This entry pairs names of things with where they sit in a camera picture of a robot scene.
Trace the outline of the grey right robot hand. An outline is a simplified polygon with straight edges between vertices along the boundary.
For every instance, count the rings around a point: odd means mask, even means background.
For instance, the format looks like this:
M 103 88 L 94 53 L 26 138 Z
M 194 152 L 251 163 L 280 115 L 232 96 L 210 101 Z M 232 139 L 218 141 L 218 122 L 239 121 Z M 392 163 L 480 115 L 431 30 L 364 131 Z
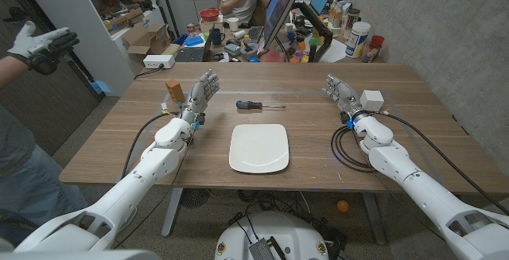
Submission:
M 326 87 L 322 91 L 340 109 L 340 119 L 343 124 L 358 122 L 369 115 L 361 105 L 356 91 L 336 76 L 327 75 Z

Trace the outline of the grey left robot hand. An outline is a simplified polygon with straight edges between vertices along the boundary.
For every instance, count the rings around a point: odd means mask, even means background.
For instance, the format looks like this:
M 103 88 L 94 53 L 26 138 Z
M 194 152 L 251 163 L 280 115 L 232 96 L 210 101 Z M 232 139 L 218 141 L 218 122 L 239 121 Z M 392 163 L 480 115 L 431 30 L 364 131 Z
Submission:
M 220 89 L 219 77 L 208 69 L 192 86 L 181 110 L 181 118 L 192 124 L 208 106 L 208 101 Z

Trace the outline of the white black gloved operator hand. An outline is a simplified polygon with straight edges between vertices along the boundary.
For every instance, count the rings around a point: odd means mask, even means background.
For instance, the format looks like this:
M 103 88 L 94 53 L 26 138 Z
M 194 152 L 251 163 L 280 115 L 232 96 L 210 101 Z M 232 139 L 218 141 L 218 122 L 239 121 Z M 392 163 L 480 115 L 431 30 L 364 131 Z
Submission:
M 7 54 L 26 64 L 29 69 L 48 76 L 57 70 L 60 58 L 70 53 L 80 40 L 77 33 L 67 27 L 35 37 L 36 29 L 32 21 L 27 21 Z

